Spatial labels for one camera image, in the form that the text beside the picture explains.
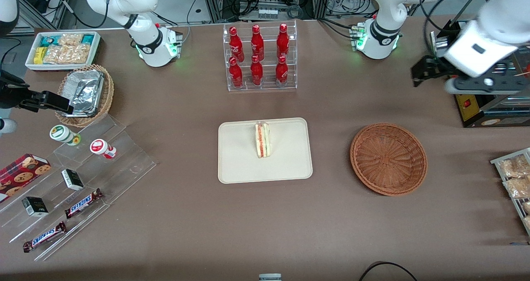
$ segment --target sandwich half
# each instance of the sandwich half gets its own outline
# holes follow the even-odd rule
[[[270,156],[269,132],[269,124],[266,122],[256,124],[256,147],[258,149],[259,158]]]

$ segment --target brown table surface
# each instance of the brown table surface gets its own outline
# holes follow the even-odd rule
[[[162,68],[138,58],[125,30],[100,31],[98,64],[116,88],[110,113],[160,163],[45,262],[0,236],[0,279],[352,281],[388,260],[424,281],[528,280],[530,247],[508,245],[528,236],[489,164],[530,146],[528,128],[462,128],[441,80],[412,87],[409,68],[426,53],[418,17],[384,60],[353,53],[316,21],[297,24],[299,88],[265,94],[227,91],[221,25],[193,27],[182,58]],[[29,70],[25,81],[55,91],[64,75]],[[290,117],[308,122],[312,177],[218,181],[220,124]],[[19,128],[0,137],[0,165],[58,147],[53,111],[12,118]],[[350,166],[355,134],[384,121],[415,134],[429,159],[407,196],[374,193]],[[365,280],[376,276],[409,280],[390,267]]]

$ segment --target beige tray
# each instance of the beige tray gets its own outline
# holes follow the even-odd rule
[[[307,179],[313,174],[307,122],[303,118],[260,120],[270,126],[272,153],[258,158],[253,121],[219,126],[218,172],[221,183]]]

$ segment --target coca-cola bottle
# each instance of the coca-cola bottle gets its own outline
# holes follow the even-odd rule
[[[287,85],[287,72],[289,67],[285,64],[285,56],[282,55],[278,58],[278,64],[276,65],[276,85],[278,87],[284,87]]]
[[[256,86],[260,86],[263,83],[263,66],[261,66],[258,55],[252,56],[250,72],[252,72],[252,83]]]
[[[257,55],[260,60],[265,58],[265,46],[263,45],[263,36],[260,33],[260,26],[255,24],[252,25],[252,39],[250,40],[252,45],[252,55]]]
[[[230,57],[230,79],[232,80],[232,84],[236,89],[240,89],[243,87],[243,72],[241,72],[240,66],[237,64],[237,59],[235,57]]]
[[[280,24],[280,34],[278,34],[278,39],[276,39],[276,55],[278,58],[280,56],[289,53],[289,36],[287,34],[287,25],[282,23]]]
[[[238,62],[243,62],[245,60],[245,54],[243,53],[243,42],[241,38],[237,35],[237,29],[234,26],[229,28],[230,32],[230,51],[232,56],[234,56]]]

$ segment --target wicker basket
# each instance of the wicker basket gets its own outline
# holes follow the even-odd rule
[[[405,128],[388,123],[360,130],[350,147],[350,161],[367,187],[388,196],[416,190],[427,172],[422,144]]]
[[[82,68],[74,70],[74,72],[79,71],[88,71],[88,70],[98,70],[104,73],[105,80],[103,83],[103,90],[101,91],[101,98],[98,106],[98,113],[91,118],[67,118],[63,117],[59,114],[59,112],[55,112],[55,116],[61,121],[63,124],[68,126],[75,126],[75,127],[86,127],[99,117],[102,117],[105,115],[108,110],[110,109],[110,106],[112,104],[112,96],[114,95],[114,83],[112,81],[112,77],[108,74],[108,72],[105,70],[105,68],[99,66],[99,65],[90,65],[90,66],[84,66]],[[68,75],[63,79],[63,83],[61,83],[61,86],[59,87],[59,94],[63,93],[63,87],[65,86],[66,79],[68,78]]]

